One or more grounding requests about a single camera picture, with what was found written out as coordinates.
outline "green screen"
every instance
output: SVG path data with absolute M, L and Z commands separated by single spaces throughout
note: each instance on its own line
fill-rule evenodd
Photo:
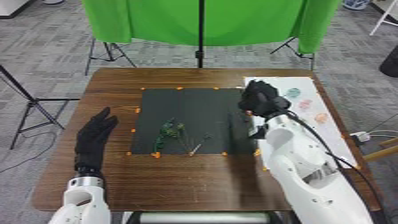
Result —
M 318 50 L 339 0 L 206 0 L 204 45 L 268 43 L 298 37 Z M 197 45 L 199 0 L 83 0 L 96 39 Z

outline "robotic hand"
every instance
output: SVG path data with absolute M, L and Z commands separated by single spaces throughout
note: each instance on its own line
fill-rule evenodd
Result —
M 371 224 L 369 212 L 337 169 L 327 149 L 311 138 L 289 102 L 277 89 L 250 81 L 238 104 L 265 118 L 265 139 L 272 145 L 268 168 L 304 224 Z
M 76 176 L 64 192 L 64 206 L 50 224 L 110 224 L 110 210 L 105 203 L 105 180 L 101 175 L 103 152 L 117 117 L 108 117 L 110 108 L 90 118 L 76 136 Z

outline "light stand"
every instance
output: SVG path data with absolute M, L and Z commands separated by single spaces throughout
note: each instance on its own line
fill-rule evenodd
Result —
M 80 99 L 62 99 L 62 98 L 60 99 L 39 99 L 39 98 L 34 98 L 2 65 L 0 65 L 0 72 L 2 72 L 5 78 L 11 82 L 9 83 L 5 81 L 5 79 L 2 78 L 3 81 L 5 81 L 5 84 L 11 86 L 11 88 L 16 90 L 16 92 L 21 94 L 23 98 L 28 100 L 27 109 L 25 109 L 25 112 L 23 112 L 23 118 L 21 118 L 21 122 L 19 122 L 19 125 L 18 125 L 16 135 L 14 135 L 12 143 L 11 143 L 11 147 L 9 147 L 9 149 L 12 150 L 14 145 L 16 145 L 16 140 L 18 140 L 19 134 L 23 132 L 34 130 L 35 128 L 39 128 L 39 127 L 43 127 L 50 124 L 55 124 L 60 127 L 60 129 L 64 129 L 64 126 L 60 125 L 57 119 L 59 119 L 59 116 L 60 116 L 60 113 L 64 111 L 64 108 L 66 108 L 66 105 L 67 105 L 69 101 L 76 101 Z M 60 106 L 60 109 L 57 111 L 55 116 L 51 116 L 51 114 L 48 113 L 46 109 L 43 108 L 43 106 L 39 104 L 39 102 L 44 102 L 44 101 L 64 101 L 64 104 Z M 39 110 L 39 112 L 44 115 L 48 121 L 44 123 L 34 125 L 32 127 L 23 128 L 27 117 L 30 115 L 28 112 L 30 112 L 32 108 L 35 108 Z
M 96 48 L 96 38 L 92 38 L 92 42 L 90 42 L 90 52 L 89 52 L 89 60 L 87 60 L 87 65 L 85 65 L 85 76 L 89 75 L 89 69 L 90 69 L 90 61 L 92 60 L 101 60 L 101 61 L 106 61 L 106 62 L 114 62 L 119 58 L 126 58 L 126 60 L 128 60 L 128 62 L 130 62 L 130 64 L 131 64 L 131 66 L 137 68 L 137 66 L 135 66 L 135 64 L 133 64 L 133 61 L 131 61 L 131 59 L 130 59 L 130 57 L 128 57 L 128 55 L 126 55 L 126 53 L 124 53 L 124 51 L 121 50 L 121 47 L 119 47 L 119 45 L 115 44 L 115 43 L 106 43 L 106 42 L 103 42 L 103 47 L 105 47 L 105 51 L 106 51 L 106 56 L 108 56 L 108 58 L 101 58 L 101 56 L 105 55 L 101 55 L 99 57 L 92 57 L 92 54 L 94 54 L 94 48 Z M 117 50 L 119 51 L 119 53 L 121 53 L 121 56 L 117 56 L 117 57 L 114 57 L 114 50 Z
M 291 50 L 293 53 L 295 53 L 295 56 L 297 56 L 298 58 L 305 58 L 305 59 L 311 60 L 311 71 L 313 71 L 313 70 L 314 70 L 314 53 L 311 54 L 311 57 L 307 57 L 307 56 L 304 56 L 304 54 L 300 54 L 300 53 L 295 51 L 293 47 L 289 46 L 289 42 L 291 42 L 295 39 L 297 39 L 297 37 L 291 37 L 291 38 L 289 38 L 289 40 L 288 40 L 288 41 L 284 42 L 284 44 L 277 47 L 277 49 L 270 52 L 270 54 L 274 54 L 274 53 L 281 50 L 282 47 L 288 47 L 289 50 Z
M 197 58 L 197 68 L 202 68 L 202 59 L 204 59 L 204 7 L 206 2 L 199 0 L 199 50 L 195 52 Z

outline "power strip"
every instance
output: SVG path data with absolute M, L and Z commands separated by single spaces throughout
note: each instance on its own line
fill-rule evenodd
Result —
M 352 133 L 350 136 L 357 139 L 361 143 L 368 142 L 371 139 L 369 133 L 366 131 Z

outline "black glove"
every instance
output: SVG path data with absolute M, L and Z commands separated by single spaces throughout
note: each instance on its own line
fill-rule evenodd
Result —
M 90 118 L 76 135 L 76 157 L 75 170 L 85 168 L 101 170 L 103 166 L 103 150 L 108 141 L 108 135 L 119 123 L 117 117 L 108 117 L 110 108 L 106 107 L 101 113 Z
M 240 109 L 250 111 L 256 116 L 268 117 L 281 109 L 288 109 L 289 105 L 272 85 L 252 80 L 242 94 Z

